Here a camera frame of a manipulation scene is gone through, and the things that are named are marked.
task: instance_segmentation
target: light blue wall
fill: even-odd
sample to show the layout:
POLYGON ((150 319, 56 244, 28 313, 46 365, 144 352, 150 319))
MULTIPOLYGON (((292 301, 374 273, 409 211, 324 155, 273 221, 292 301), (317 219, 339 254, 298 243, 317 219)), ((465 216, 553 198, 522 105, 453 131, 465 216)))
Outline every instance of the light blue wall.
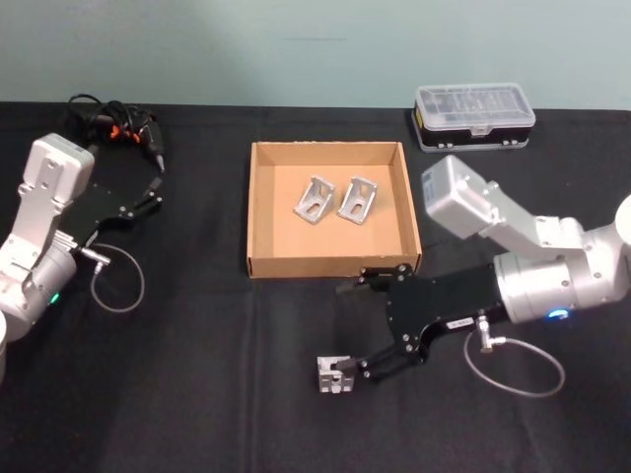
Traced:
POLYGON ((631 108, 628 0, 0 0, 0 100, 410 106, 515 81, 631 108))

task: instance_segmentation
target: clear plastic lid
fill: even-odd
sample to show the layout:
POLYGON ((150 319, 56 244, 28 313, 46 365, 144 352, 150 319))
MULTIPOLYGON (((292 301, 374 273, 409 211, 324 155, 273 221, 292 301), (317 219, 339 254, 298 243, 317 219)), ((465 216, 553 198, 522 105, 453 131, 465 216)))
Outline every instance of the clear plastic lid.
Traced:
POLYGON ((494 128, 534 125, 534 112, 518 84, 420 87, 416 105, 431 131, 468 129, 472 136, 494 128))

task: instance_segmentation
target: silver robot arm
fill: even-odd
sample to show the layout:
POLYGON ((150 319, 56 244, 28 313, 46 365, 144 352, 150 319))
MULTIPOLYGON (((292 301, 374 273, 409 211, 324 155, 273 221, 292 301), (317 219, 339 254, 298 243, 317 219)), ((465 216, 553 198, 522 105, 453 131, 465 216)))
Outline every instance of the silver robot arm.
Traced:
POLYGON ((585 232, 573 218, 533 216, 455 156, 423 173, 428 214, 458 237, 490 237, 502 302, 514 323, 565 317, 619 301, 629 290, 631 196, 612 224, 585 232))
POLYGON ((33 143, 18 188, 20 208, 0 247, 0 318, 6 318, 8 341, 31 329, 76 271, 72 251, 77 245, 57 227, 64 211, 86 189, 94 163, 90 152, 59 135, 33 143))

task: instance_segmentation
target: metal bracket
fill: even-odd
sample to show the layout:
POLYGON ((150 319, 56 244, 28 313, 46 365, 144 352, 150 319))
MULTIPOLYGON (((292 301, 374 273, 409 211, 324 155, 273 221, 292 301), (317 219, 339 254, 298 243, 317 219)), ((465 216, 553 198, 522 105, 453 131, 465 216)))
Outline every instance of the metal bracket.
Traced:
POLYGON ((377 196, 377 188, 374 182, 364 177, 353 177, 337 215, 354 224, 364 224, 377 196))
POLYGON ((294 207, 294 212, 315 225, 331 210, 334 197, 335 186, 320 176, 313 175, 309 188, 298 205, 294 207))
POLYGON ((351 392, 355 383, 353 374, 342 372, 335 366, 351 357, 317 357, 317 381, 319 392, 351 392))

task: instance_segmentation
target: plastic storage case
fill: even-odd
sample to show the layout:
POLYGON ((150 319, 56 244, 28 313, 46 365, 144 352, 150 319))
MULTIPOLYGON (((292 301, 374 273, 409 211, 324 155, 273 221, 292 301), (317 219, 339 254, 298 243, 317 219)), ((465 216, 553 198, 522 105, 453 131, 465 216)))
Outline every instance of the plastic storage case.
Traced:
POLYGON ((518 84, 420 87, 412 112, 421 149, 517 149, 527 144, 534 112, 518 84))

